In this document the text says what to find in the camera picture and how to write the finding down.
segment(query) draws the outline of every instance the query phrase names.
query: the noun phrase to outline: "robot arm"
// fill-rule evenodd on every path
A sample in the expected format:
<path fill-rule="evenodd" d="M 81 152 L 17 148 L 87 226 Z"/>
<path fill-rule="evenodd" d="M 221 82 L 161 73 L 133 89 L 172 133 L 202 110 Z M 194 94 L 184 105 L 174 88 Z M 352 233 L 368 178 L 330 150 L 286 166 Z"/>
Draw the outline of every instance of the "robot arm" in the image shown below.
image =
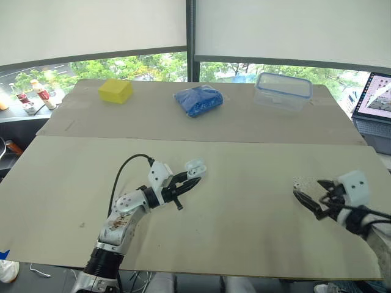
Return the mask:
<path fill-rule="evenodd" d="M 362 237 L 378 257 L 384 282 L 391 289 L 391 216 L 373 211 L 369 204 L 370 191 L 365 175 L 353 171 L 334 181 L 318 180 L 327 190 L 326 195 L 315 202 L 310 196 L 294 186 L 293 194 L 318 220 L 330 217 L 353 234 Z"/>
<path fill-rule="evenodd" d="M 118 292 L 117 274 L 137 223 L 151 209 L 171 201 L 182 209 L 178 196 L 192 189 L 206 172 L 200 159 L 187 163 L 187 171 L 177 175 L 173 175 L 167 164 L 154 160 L 151 164 L 148 175 L 151 187 L 141 186 L 124 193 L 112 203 L 90 260 L 79 274 L 71 293 Z"/>

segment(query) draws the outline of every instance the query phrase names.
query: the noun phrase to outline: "cardboard sheet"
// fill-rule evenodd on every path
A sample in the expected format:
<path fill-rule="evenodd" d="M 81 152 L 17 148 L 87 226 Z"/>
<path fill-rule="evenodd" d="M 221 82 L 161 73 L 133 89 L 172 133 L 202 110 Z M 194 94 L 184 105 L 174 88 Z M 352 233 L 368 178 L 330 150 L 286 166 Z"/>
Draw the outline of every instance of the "cardboard sheet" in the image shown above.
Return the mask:
<path fill-rule="evenodd" d="M 366 243 L 293 196 L 296 177 L 361 169 L 370 207 L 391 212 L 391 177 L 369 146 L 176 142 L 40 136 L 0 184 L 0 251 L 9 259 L 84 267 L 105 220 L 122 162 L 146 153 L 174 173 L 202 157 L 207 175 L 146 215 L 122 269 L 292 278 L 379 278 Z M 132 161 L 117 193 L 148 184 Z"/>
<path fill-rule="evenodd" d="M 115 104 L 100 99 L 103 82 L 79 81 L 38 135 L 366 145 L 323 85 L 313 86 L 313 99 L 302 111 L 290 112 L 255 104 L 253 84 L 214 83 L 224 104 L 189 118 L 173 94 L 200 83 L 132 81 L 133 95 Z"/>

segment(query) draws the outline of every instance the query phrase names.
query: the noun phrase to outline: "green foliage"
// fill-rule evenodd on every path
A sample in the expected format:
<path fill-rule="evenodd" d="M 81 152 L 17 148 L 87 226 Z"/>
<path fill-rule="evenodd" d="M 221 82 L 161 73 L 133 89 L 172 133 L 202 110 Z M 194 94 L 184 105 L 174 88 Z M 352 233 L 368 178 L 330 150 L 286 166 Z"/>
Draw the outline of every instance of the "green foliage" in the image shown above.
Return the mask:
<path fill-rule="evenodd" d="M 214 82 L 217 81 L 216 74 L 227 73 L 227 72 L 228 72 L 228 63 L 201 62 L 200 81 Z"/>
<path fill-rule="evenodd" d="M 81 78 L 143 79 L 147 81 L 186 81 L 188 76 L 186 52 L 87 60 L 69 63 L 76 76 L 58 74 L 56 70 L 31 70 L 15 78 L 15 85 L 26 92 L 31 90 L 30 80 L 38 79 L 49 91 L 62 88 L 66 92 Z M 232 82 L 232 78 L 245 74 L 247 82 L 255 82 L 261 72 L 270 72 L 305 78 L 313 84 L 324 84 L 335 99 L 346 87 L 358 87 L 357 82 L 343 78 L 348 70 L 298 67 L 286 65 L 256 65 L 248 63 L 201 62 L 201 82 Z"/>

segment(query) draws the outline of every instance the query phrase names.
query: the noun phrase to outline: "laptop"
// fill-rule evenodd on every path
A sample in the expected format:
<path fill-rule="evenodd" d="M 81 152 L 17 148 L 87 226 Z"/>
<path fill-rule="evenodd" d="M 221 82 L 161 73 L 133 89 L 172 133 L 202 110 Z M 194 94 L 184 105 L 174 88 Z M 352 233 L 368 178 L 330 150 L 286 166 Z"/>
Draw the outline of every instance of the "laptop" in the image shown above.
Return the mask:
<path fill-rule="evenodd" d="M 391 74 L 369 75 L 352 120 L 368 145 L 391 155 Z"/>

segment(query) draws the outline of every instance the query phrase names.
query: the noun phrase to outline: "laptop screen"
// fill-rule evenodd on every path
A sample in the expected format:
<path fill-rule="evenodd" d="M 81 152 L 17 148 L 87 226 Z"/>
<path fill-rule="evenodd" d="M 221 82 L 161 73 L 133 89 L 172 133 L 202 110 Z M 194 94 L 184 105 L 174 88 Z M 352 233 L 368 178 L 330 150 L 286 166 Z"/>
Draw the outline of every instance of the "laptop screen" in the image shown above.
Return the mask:
<path fill-rule="evenodd" d="M 391 75 L 369 75 L 353 117 L 391 121 Z"/>

